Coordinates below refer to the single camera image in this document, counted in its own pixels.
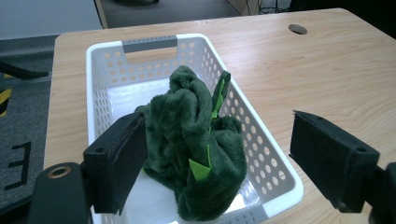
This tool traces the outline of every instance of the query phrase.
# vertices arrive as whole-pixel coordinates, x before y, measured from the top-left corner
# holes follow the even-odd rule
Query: white plastic basket
[[[135,63],[129,54],[164,48],[176,56]],[[220,73],[226,70],[204,35],[175,35],[96,44],[87,50],[87,109],[89,144],[123,115],[146,105],[169,89],[169,77],[187,65],[213,94]],[[219,114],[242,122],[247,179],[229,210],[209,223],[257,223],[297,204],[303,184],[274,137],[232,79]],[[188,223],[177,214],[173,191],[145,174],[136,179],[119,215],[101,215],[104,223]]]

